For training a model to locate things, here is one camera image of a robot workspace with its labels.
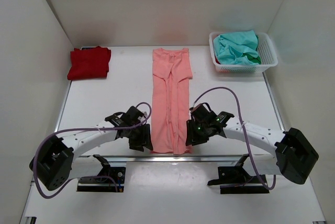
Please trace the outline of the pink t-shirt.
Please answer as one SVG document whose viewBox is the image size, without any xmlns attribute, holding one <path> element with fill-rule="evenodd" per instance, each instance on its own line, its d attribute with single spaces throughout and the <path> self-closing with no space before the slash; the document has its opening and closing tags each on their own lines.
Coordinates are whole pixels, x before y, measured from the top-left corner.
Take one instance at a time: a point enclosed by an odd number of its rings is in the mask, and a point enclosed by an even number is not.
<svg viewBox="0 0 335 224">
<path fill-rule="evenodd" d="M 155 153 L 191 153 L 186 145 L 189 81 L 193 78 L 189 49 L 152 52 L 151 141 Z"/>
</svg>

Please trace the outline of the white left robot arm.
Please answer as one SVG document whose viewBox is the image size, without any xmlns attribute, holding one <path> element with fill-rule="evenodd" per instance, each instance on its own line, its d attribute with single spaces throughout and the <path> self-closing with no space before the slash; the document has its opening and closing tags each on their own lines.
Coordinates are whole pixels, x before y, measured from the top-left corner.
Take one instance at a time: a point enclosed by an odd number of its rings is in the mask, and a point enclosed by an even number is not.
<svg viewBox="0 0 335 224">
<path fill-rule="evenodd" d="M 108 184 L 110 191 L 122 190 L 123 176 L 101 154 L 92 153 L 106 143 L 127 139 L 129 149 L 152 150 L 150 124 L 137 117 L 123 120 L 117 115 L 93 127 L 70 128 L 49 135 L 38 146 L 29 168 L 38 190 L 59 193 L 74 179 L 87 184 Z"/>
</svg>

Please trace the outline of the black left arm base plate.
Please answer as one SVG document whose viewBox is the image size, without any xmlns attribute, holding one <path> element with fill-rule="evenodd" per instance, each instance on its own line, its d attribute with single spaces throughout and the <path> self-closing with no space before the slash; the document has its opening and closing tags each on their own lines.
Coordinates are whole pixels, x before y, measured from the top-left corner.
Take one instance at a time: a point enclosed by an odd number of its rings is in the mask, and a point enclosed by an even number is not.
<svg viewBox="0 0 335 224">
<path fill-rule="evenodd" d="M 126 164 L 110 163 L 100 155 L 93 155 L 102 169 L 97 175 L 81 177 L 77 183 L 78 192 L 123 193 Z"/>
</svg>

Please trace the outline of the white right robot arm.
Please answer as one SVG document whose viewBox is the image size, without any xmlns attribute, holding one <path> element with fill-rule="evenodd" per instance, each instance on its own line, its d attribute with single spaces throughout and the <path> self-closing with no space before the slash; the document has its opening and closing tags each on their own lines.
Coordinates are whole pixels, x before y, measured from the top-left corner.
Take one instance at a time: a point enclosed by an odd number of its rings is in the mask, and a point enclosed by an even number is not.
<svg viewBox="0 0 335 224">
<path fill-rule="evenodd" d="M 295 184 L 305 183 L 319 159 L 317 151 L 296 128 L 290 128 L 289 131 L 273 130 L 249 122 L 243 125 L 236 118 L 231 118 L 224 124 L 217 120 L 210 124 L 188 120 L 186 125 L 187 145 L 206 143 L 212 136 L 243 142 L 248 139 L 250 145 L 273 157 L 274 161 L 265 160 L 266 164 L 275 167 L 266 171 L 268 175 L 280 174 Z"/>
</svg>

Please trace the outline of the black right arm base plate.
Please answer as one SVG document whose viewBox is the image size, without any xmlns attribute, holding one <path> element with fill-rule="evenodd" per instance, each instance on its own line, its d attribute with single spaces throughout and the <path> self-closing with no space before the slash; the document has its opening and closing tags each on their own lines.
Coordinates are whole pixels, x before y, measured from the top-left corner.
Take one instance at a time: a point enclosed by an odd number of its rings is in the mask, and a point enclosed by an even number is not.
<svg viewBox="0 0 335 224">
<path fill-rule="evenodd" d="M 255 175 L 249 175 L 243 165 L 249 158 L 244 154 L 234 166 L 219 166 L 218 178 L 207 182 L 207 186 L 219 186 L 220 193 L 225 194 L 268 194 Z"/>
</svg>

